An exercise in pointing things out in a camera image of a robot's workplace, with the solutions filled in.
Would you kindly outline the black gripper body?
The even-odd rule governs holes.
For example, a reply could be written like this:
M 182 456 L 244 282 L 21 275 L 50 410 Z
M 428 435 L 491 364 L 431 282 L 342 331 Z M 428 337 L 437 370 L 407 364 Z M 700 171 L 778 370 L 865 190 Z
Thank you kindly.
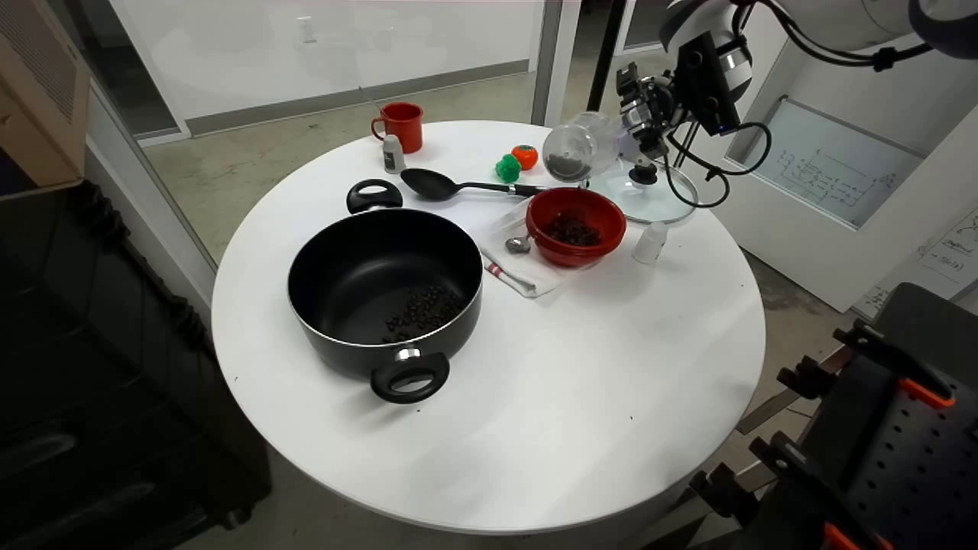
M 678 100 L 675 86 L 668 84 L 668 80 L 653 80 L 651 84 L 651 116 L 653 116 L 653 122 L 663 124 L 663 129 L 673 129 L 673 124 L 682 122 L 682 113 L 686 113 L 686 108 Z

